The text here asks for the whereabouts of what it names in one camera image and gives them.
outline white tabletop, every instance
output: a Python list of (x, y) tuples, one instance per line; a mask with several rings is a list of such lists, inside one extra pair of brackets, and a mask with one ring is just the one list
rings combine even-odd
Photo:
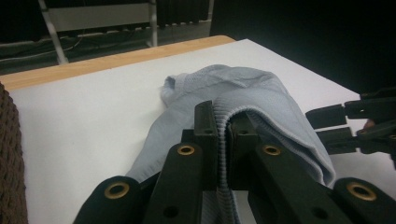
[[(273, 72), (303, 112), (358, 94), (249, 40), (136, 63), (11, 92), (21, 116), (29, 223), (69, 224), (103, 180), (125, 175), (164, 110), (167, 76), (211, 64)], [(350, 121), (354, 131), (364, 121)], [(388, 155), (332, 157), (339, 176), (368, 180), (396, 198)]]

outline wooden edge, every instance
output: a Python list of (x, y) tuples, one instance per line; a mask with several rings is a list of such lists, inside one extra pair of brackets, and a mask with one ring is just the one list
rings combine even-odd
[(210, 36), (207, 38), (190, 40), (157, 48), (141, 49), (76, 63), (62, 64), (4, 75), (0, 76), (0, 82), (3, 83), (6, 90), (13, 91), (64, 78), (77, 77), (97, 71), (120, 67), (127, 64), (141, 63), (198, 49), (215, 47), (218, 45), (232, 43), (234, 41), (235, 40), (225, 35)]

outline dark floor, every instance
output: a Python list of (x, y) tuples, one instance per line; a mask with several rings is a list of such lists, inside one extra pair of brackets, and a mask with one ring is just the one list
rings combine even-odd
[[(158, 31), (159, 46), (209, 36), (210, 21), (182, 24)], [(136, 29), (107, 34), (61, 37), (64, 53), (70, 63), (107, 55), (146, 49), (150, 30)], [(0, 44), (0, 75), (12, 74), (57, 65), (57, 56), (50, 38), (38, 42)]]

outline brown woven basket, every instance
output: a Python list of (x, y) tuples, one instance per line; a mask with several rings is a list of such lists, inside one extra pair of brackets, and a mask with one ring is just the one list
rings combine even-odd
[(0, 83), (0, 224), (25, 224), (21, 130), (17, 107)]

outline blue cloth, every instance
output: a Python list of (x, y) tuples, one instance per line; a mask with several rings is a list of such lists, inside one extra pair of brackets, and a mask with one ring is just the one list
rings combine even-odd
[(160, 172), (168, 149), (180, 142), (182, 130), (193, 128), (194, 107), (212, 100), (219, 130), (219, 186), (216, 202), (213, 193), (204, 195), (203, 223), (240, 222), (226, 179), (225, 130), (228, 120), (242, 111), (247, 111), (258, 134), (270, 133), (277, 138), (317, 182), (330, 185), (334, 181), (325, 147), (286, 88), (270, 72), (211, 65), (192, 74), (168, 77), (161, 97), (167, 109), (151, 126), (127, 175), (142, 182)]

